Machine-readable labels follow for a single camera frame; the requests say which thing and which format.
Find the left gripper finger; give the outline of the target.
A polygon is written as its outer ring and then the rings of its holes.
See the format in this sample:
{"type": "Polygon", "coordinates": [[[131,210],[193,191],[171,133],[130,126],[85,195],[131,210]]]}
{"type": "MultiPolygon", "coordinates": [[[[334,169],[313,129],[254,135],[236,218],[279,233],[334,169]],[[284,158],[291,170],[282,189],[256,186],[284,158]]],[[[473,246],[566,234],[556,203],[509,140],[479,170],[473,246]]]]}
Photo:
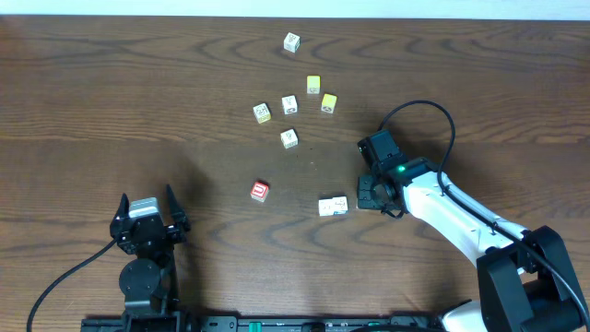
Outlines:
{"type": "Polygon", "coordinates": [[[129,200],[126,194],[122,194],[121,201],[115,213],[116,220],[123,220],[128,218],[129,200]]]}
{"type": "Polygon", "coordinates": [[[168,184],[166,186],[166,194],[168,197],[169,209],[171,213],[172,220],[175,224],[179,224],[182,227],[188,226],[188,218],[186,217],[184,209],[180,206],[176,196],[168,184]]]}

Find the white block red side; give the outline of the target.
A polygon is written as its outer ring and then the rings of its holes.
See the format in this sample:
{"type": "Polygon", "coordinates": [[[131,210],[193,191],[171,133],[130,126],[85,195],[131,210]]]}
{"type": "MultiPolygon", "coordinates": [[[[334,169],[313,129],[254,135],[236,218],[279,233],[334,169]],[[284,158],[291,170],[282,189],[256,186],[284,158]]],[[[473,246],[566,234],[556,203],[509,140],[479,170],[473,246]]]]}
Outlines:
{"type": "Polygon", "coordinates": [[[334,215],[348,213],[348,199],[345,196],[336,196],[332,198],[332,211],[334,215]]]}

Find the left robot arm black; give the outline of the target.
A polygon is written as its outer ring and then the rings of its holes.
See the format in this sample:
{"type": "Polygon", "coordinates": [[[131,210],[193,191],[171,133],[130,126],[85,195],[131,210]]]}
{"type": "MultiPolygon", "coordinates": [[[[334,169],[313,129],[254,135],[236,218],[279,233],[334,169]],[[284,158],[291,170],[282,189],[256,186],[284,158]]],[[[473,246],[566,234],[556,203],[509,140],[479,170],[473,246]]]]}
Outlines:
{"type": "Polygon", "coordinates": [[[186,241],[191,225],[170,186],[166,195],[172,224],[164,223],[155,197],[131,202],[126,195],[110,224],[116,245],[136,258],[119,277],[129,325],[172,317],[179,302],[174,246],[186,241]]]}

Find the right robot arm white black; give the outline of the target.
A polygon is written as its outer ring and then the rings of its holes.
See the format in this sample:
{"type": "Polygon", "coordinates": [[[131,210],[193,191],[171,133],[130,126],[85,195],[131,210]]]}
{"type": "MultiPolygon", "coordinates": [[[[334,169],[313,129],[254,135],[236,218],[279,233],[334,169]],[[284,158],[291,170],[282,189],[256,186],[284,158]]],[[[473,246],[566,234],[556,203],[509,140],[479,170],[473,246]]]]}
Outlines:
{"type": "Polygon", "coordinates": [[[426,159],[400,152],[364,157],[358,206],[431,225],[476,268],[479,298],[439,317],[444,331],[573,331],[589,326],[569,253],[550,227],[533,231],[458,189],[426,159]]]}

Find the red U letter block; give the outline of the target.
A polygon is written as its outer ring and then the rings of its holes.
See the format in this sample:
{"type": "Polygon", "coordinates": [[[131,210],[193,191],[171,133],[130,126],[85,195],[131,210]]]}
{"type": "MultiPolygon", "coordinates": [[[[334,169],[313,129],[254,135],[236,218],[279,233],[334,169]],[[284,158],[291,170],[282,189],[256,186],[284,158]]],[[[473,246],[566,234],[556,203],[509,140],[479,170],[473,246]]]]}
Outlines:
{"type": "Polygon", "coordinates": [[[270,187],[267,183],[256,181],[250,192],[251,198],[259,202],[265,202],[269,189],[270,187]]]}

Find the yellow block with black mark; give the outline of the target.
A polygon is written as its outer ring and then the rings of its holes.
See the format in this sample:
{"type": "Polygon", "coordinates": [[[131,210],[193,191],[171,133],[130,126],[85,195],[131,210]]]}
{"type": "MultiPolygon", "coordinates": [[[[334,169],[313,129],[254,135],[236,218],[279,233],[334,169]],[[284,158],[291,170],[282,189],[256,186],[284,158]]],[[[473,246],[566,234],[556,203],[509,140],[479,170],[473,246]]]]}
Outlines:
{"type": "Polygon", "coordinates": [[[326,93],[323,96],[321,111],[325,113],[333,113],[336,108],[337,96],[326,93]]]}

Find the white block green side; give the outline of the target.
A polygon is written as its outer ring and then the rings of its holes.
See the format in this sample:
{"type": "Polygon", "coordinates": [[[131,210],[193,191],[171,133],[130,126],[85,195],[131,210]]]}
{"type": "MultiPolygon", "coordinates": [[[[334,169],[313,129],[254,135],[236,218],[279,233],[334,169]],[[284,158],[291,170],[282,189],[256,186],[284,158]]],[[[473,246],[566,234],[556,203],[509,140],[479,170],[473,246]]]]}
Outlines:
{"type": "Polygon", "coordinates": [[[292,148],[299,144],[299,139],[294,129],[282,132],[280,134],[280,139],[284,148],[292,148]]]}

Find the white block yellow side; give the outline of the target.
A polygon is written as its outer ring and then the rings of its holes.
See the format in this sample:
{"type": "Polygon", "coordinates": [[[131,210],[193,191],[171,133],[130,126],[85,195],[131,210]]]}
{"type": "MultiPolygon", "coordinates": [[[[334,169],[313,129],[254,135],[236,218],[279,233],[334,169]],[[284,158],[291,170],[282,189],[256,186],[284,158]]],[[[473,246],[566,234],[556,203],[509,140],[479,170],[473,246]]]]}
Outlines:
{"type": "Polygon", "coordinates": [[[272,114],[267,106],[266,103],[261,103],[253,107],[254,117],[258,124],[265,123],[269,121],[272,117],[272,114]]]}

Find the yellow block upper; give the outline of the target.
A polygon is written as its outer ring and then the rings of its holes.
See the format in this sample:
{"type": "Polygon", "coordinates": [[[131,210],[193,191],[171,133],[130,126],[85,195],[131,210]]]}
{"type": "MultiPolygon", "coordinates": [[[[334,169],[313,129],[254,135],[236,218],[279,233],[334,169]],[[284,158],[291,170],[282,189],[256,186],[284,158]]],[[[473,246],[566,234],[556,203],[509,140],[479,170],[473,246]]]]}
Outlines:
{"type": "Polygon", "coordinates": [[[321,77],[320,76],[307,76],[307,93],[308,94],[319,94],[321,90],[321,77]]]}

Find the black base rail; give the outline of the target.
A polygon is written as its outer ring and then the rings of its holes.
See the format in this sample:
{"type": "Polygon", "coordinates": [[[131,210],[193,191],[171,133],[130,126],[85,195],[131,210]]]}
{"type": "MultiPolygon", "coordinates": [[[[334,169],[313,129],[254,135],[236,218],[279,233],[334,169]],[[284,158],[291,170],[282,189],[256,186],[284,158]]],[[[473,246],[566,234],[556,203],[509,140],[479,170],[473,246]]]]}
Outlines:
{"type": "Polygon", "coordinates": [[[442,323],[427,315],[391,317],[236,317],[176,314],[150,318],[86,318],[81,332],[191,331],[191,332],[347,332],[377,326],[380,331],[443,331],[442,323]]]}

